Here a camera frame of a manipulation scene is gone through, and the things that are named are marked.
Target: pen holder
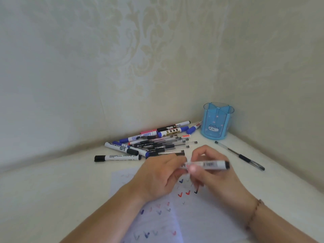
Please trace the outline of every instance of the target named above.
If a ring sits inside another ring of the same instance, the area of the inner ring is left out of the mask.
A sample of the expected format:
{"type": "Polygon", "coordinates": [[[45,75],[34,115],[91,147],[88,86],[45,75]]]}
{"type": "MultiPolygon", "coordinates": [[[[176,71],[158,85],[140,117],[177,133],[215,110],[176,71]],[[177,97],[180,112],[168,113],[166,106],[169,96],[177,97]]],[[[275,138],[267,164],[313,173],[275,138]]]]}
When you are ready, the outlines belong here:
{"type": "Polygon", "coordinates": [[[224,139],[230,127],[233,112],[234,108],[225,103],[206,103],[201,122],[201,134],[212,140],[224,139]]]}

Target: beaded bracelet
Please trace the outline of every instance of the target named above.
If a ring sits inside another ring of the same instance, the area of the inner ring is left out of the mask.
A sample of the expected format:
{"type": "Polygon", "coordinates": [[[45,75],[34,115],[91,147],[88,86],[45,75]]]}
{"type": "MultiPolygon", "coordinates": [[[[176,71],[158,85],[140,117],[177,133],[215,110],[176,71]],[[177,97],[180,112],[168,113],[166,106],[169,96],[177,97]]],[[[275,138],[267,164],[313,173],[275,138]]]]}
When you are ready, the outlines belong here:
{"type": "Polygon", "coordinates": [[[250,217],[248,223],[246,224],[246,227],[245,227],[246,230],[249,230],[249,229],[250,229],[250,223],[251,223],[251,222],[253,221],[253,219],[255,218],[255,215],[256,215],[256,213],[257,213],[257,209],[258,209],[258,207],[259,207],[261,204],[264,205],[263,201],[262,201],[262,200],[258,200],[257,206],[255,207],[252,216],[250,217]]]}

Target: pink marker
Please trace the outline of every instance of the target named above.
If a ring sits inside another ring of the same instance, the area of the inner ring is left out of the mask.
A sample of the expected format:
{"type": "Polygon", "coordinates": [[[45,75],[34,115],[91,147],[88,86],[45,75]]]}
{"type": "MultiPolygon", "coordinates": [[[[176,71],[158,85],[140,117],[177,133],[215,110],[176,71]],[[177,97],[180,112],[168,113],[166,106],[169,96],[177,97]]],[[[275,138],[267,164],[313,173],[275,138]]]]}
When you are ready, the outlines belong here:
{"type": "Polygon", "coordinates": [[[155,130],[145,130],[145,131],[142,131],[141,132],[141,135],[146,134],[146,133],[149,133],[149,132],[153,132],[153,131],[156,131],[156,129],[155,130]]]}

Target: hand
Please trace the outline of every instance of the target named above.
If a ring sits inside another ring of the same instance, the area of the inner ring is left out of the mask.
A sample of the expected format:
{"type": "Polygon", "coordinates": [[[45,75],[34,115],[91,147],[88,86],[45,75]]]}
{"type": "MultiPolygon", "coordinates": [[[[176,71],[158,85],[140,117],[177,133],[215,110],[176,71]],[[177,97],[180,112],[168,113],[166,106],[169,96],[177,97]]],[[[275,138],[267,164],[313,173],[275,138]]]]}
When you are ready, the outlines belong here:
{"type": "Polygon", "coordinates": [[[148,158],[128,183],[144,203],[169,194],[186,170],[178,169],[187,162],[185,156],[175,154],[148,158]]]}
{"type": "MultiPolygon", "coordinates": [[[[204,145],[192,152],[191,161],[226,160],[228,158],[215,149],[204,145]]],[[[244,222],[248,221],[257,204],[257,199],[243,186],[233,167],[229,170],[206,171],[203,168],[191,165],[188,168],[192,183],[198,189],[206,185],[208,189],[225,205],[240,214],[244,222]]]]}

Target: left hand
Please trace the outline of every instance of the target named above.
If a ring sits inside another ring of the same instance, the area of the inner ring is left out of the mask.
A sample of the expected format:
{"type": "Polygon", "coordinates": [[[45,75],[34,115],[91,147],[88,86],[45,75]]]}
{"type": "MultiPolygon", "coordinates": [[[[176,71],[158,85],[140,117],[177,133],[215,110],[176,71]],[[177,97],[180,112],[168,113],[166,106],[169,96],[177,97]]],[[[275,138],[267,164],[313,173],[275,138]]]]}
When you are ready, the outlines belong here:
{"type": "Polygon", "coordinates": [[[148,158],[127,184],[140,195],[144,203],[169,194],[181,175],[187,170],[178,169],[187,162],[185,156],[175,154],[148,158]]]}

